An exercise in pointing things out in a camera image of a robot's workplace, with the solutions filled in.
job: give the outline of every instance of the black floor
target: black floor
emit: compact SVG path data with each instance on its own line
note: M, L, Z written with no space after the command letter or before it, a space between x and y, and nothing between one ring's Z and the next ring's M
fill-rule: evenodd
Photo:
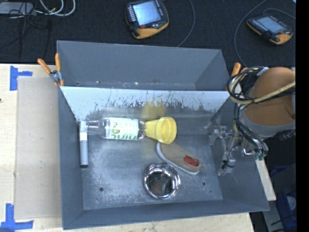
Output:
M43 9L39 0L8 1L27 1L39 11ZM43 1L50 10L61 6L60 0ZM76 9L69 16L37 14L14 19L1 15L0 62L32 64L37 63L37 58L43 58L47 64L55 64L56 41L72 40L221 49L230 74L235 62L240 62L242 67L295 66L295 19L287 15L295 17L293 0L163 0L169 26L143 40L132 36L124 13L126 4L137 0L75 1ZM64 0L63 11L67 13L72 7L72 0ZM246 19L265 10L294 29L287 43L274 45L264 41L246 25ZM285 142L268 139L267 144L269 172L295 163L294 137ZM267 231L262 213L251 213L251 218L255 232Z

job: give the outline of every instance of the yellow cup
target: yellow cup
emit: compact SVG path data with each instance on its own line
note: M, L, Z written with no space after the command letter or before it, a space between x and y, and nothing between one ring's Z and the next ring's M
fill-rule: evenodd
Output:
M162 117L160 119L146 122L146 137L158 140L163 144L171 144L177 134L177 125L172 117Z

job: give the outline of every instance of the wooden table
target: wooden table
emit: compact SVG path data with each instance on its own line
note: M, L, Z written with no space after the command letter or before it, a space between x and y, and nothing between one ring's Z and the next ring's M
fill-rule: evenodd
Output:
M17 94L18 90L10 91L10 66L19 71L31 71L34 77L46 77L46 72L40 65L0 64L0 217L4 217L5 204L14 204L15 191L15 154L16 154L16 124L17 124ZM276 200L268 171L264 161L257 161L264 190L269 201ZM60 217L33 217L20 219L16 222L34 220L31 231L57 232L63 231ZM249 213L217 215L198 218L186 218L160 222L145 222L107 226L100 228L78 229L77 231L113 231L113 232L253 232Z

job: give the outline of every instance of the metal bowl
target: metal bowl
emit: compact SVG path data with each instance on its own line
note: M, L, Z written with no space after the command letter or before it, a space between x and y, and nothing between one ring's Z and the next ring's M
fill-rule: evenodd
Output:
M159 200L175 196L180 185L176 169L165 162L150 164L145 170L143 181L146 191Z

